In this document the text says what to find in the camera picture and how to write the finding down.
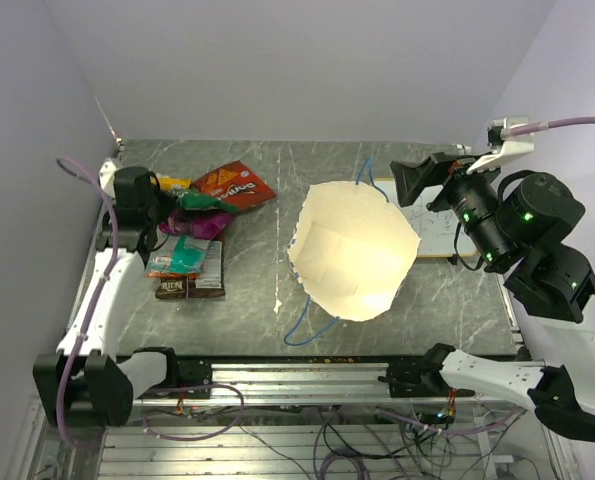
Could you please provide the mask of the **yellow snack bar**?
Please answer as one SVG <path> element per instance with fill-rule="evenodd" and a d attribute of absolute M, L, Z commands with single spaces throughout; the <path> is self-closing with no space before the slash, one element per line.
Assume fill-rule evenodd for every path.
<path fill-rule="evenodd" d="M 190 178 L 159 176 L 158 181 L 160 188 L 163 191 L 169 192 L 179 192 L 182 190 L 188 190 L 192 186 L 192 180 Z"/>

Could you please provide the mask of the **checkered paper bag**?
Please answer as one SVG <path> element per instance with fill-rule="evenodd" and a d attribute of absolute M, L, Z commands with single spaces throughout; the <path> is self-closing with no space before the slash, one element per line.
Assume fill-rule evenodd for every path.
<path fill-rule="evenodd" d="M 387 312 L 418 254 L 420 237 L 378 187 L 367 158 L 353 181 L 312 185 L 287 248 L 288 266 L 306 294 L 284 335 L 305 346 L 340 321 Z"/>

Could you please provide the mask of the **teal snack packet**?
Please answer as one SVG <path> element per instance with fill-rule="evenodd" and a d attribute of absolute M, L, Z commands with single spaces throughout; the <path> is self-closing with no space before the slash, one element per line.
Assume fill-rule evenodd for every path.
<path fill-rule="evenodd" d="M 199 274 L 203 269 L 210 243 L 210 240 L 196 239 L 192 236 L 168 237 L 159 249 L 151 253 L 146 271 Z"/>

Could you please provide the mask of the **dark green snack bag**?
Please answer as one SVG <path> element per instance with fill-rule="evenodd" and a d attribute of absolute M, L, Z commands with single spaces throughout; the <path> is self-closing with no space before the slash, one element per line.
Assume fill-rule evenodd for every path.
<path fill-rule="evenodd" d="M 177 207 L 187 211 L 220 210 L 229 213 L 237 211 L 235 206 L 193 189 L 186 190 L 178 196 Z"/>

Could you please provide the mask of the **red snack packet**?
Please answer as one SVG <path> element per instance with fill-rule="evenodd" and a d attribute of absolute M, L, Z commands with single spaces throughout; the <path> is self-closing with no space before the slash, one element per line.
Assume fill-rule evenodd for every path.
<path fill-rule="evenodd" d="M 195 180 L 193 186 L 237 211 L 256 207 L 276 197 L 276 193 L 241 161 L 213 169 Z"/>

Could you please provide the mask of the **orange snack packet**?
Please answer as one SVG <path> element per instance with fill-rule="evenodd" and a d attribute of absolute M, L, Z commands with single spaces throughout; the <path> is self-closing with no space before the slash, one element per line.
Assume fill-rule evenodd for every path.
<path fill-rule="evenodd" d="M 153 271 L 147 270 L 146 277 L 148 278 L 159 278 L 159 279 L 180 279 L 180 278 L 188 278 L 188 279 L 196 279 L 198 277 L 198 273 L 175 273 L 169 271 Z"/>

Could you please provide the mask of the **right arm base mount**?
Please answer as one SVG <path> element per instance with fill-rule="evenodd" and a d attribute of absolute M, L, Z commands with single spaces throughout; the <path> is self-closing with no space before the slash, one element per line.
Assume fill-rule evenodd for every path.
<path fill-rule="evenodd" d="M 450 387 L 436 369 L 415 363 L 390 363 L 377 380 L 388 387 L 391 398 L 447 397 Z"/>

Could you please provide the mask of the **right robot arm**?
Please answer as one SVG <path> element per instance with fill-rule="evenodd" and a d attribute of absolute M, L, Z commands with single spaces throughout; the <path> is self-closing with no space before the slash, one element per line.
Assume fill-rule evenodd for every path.
<path fill-rule="evenodd" d="M 583 314 L 595 297 L 587 257 L 565 244 L 585 209 L 546 172 L 503 175 L 474 169 L 472 156 L 435 153 L 420 163 L 390 165 L 400 206 L 437 189 L 431 212 L 450 211 L 474 243 L 478 267 L 505 276 L 505 288 L 561 348 L 558 366 L 521 366 L 438 343 L 406 374 L 389 368 L 393 396 L 420 387 L 436 396 L 470 390 L 533 412 L 554 433 L 595 443 L 595 326 Z"/>

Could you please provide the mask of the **brown snack bag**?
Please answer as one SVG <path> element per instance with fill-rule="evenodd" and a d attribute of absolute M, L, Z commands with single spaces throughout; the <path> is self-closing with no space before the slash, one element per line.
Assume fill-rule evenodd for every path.
<path fill-rule="evenodd" d="M 198 274 L 172 275 L 160 279 L 155 298 L 161 301 L 221 298 L 226 294 L 224 284 L 224 239 L 210 242 L 207 257 Z"/>

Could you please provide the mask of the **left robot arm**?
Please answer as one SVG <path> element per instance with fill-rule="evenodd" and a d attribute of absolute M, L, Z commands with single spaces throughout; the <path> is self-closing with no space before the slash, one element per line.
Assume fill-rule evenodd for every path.
<path fill-rule="evenodd" d="M 172 199 L 153 172 L 108 159 L 93 185 L 107 209 L 95 243 L 93 272 L 82 303 L 55 353 L 37 357 L 33 378 L 50 423 L 61 429 L 122 426 L 134 399 L 149 390 L 169 397 L 180 387 L 170 347 L 145 347 L 117 359 L 123 309 L 146 270 L 157 226 Z"/>

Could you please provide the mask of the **magenta snack packet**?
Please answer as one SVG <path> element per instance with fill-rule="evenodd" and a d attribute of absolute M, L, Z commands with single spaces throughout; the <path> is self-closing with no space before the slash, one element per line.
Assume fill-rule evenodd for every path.
<path fill-rule="evenodd" d="M 221 210 L 176 210 L 158 228 L 167 235 L 212 240 L 231 224 L 234 217 L 234 214 Z"/>

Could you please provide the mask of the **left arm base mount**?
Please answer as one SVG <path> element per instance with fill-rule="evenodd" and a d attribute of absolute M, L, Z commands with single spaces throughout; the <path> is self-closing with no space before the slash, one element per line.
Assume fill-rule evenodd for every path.
<path fill-rule="evenodd" d="M 208 360 L 182 356 L 178 358 L 178 377 L 174 392 L 188 399 L 210 398 L 213 381 L 212 365 Z"/>

